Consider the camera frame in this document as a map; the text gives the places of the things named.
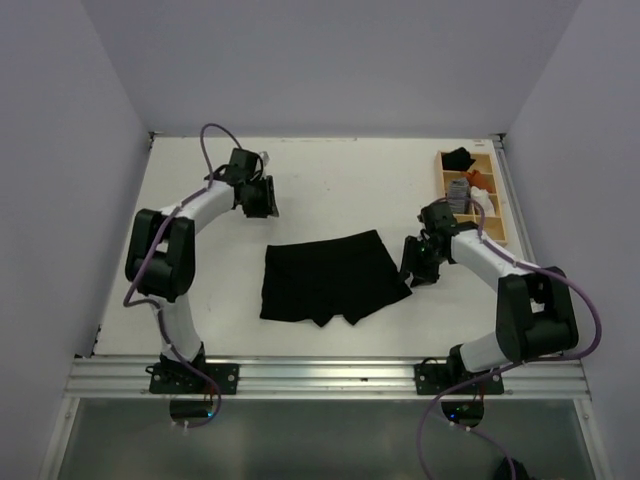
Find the black underwear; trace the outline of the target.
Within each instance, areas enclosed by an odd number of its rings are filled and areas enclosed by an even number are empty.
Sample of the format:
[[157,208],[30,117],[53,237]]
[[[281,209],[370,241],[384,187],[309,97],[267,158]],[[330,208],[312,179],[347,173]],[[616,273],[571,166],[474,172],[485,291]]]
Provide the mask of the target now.
[[260,317],[351,325],[411,295],[379,233],[266,248]]

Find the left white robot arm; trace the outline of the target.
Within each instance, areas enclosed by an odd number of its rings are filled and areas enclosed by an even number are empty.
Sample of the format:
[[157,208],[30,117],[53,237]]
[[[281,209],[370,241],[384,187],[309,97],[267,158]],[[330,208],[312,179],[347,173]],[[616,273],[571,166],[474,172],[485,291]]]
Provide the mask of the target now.
[[266,152],[234,148],[228,163],[210,168],[203,185],[162,209],[135,216],[125,261],[129,287],[123,306],[152,308],[160,330],[161,358],[177,363],[172,379],[185,392],[201,390],[207,367],[197,361],[204,343],[192,318],[188,292],[196,275],[196,236],[214,220],[239,208],[247,218],[279,215]]

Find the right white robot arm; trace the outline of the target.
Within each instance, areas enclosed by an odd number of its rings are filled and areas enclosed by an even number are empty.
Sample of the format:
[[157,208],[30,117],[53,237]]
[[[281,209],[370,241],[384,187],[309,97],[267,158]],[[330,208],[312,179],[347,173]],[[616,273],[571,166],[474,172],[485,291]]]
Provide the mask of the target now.
[[433,285],[441,264],[459,264],[497,296],[494,330],[450,350],[445,379],[451,389],[468,392],[481,373],[577,346],[573,303],[561,270],[517,261],[479,224],[458,221],[444,199],[424,207],[418,219],[420,234],[404,241],[402,281],[411,288]]

